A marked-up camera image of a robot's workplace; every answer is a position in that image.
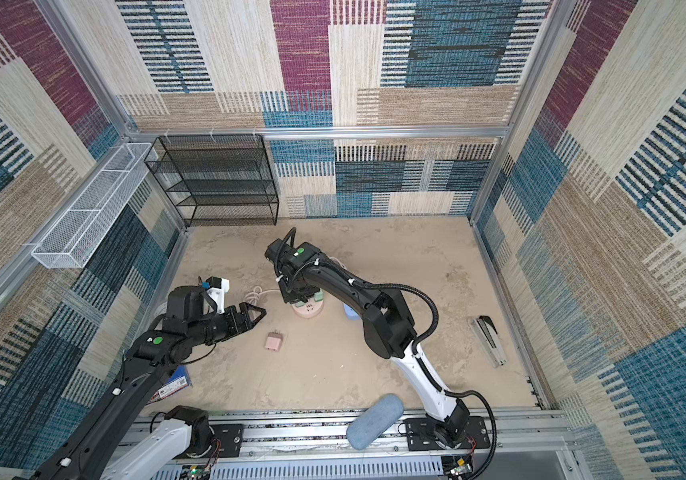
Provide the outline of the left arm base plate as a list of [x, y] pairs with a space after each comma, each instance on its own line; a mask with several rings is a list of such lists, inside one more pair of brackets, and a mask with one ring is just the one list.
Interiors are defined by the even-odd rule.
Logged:
[[236, 458], [239, 456], [245, 426], [243, 424], [210, 424], [192, 428], [191, 442], [187, 450], [177, 455], [175, 460], [194, 460], [204, 462], [216, 458]]

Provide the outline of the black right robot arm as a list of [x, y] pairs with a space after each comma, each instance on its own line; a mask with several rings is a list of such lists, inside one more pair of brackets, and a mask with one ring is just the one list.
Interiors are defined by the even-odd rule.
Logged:
[[[318, 292], [328, 293], [356, 312], [362, 321], [365, 343], [377, 356], [397, 364], [434, 420], [433, 437], [445, 448], [456, 448], [466, 440], [471, 414], [464, 402], [475, 397], [491, 407], [474, 390], [454, 392], [433, 367], [421, 343], [439, 324], [436, 303], [423, 291], [400, 283], [371, 283], [334, 262], [315, 245], [293, 244], [296, 230], [274, 240], [265, 252], [271, 262], [283, 299], [288, 304], [306, 302]], [[431, 323], [422, 334], [407, 305], [406, 293], [429, 307]]]

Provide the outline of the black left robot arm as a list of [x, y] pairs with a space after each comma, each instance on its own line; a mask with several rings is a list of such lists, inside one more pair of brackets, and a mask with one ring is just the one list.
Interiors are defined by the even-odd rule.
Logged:
[[166, 312], [132, 344], [110, 388], [33, 479], [98, 479], [142, 409], [193, 350], [252, 330], [264, 308], [242, 302], [221, 308], [201, 285], [175, 288]]

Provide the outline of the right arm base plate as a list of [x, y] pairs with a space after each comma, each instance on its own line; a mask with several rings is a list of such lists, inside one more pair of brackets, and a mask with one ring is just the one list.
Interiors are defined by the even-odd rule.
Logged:
[[471, 416], [457, 433], [451, 433], [442, 423], [428, 416], [408, 418], [402, 422], [410, 451], [439, 449], [489, 449], [491, 430], [481, 416]]

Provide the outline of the pink plug adapter cube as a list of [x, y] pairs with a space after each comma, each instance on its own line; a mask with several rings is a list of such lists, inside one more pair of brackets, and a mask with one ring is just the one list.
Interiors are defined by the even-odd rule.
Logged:
[[281, 350], [284, 343], [284, 336], [281, 333], [271, 332], [267, 335], [265, 349], [273, 352]]

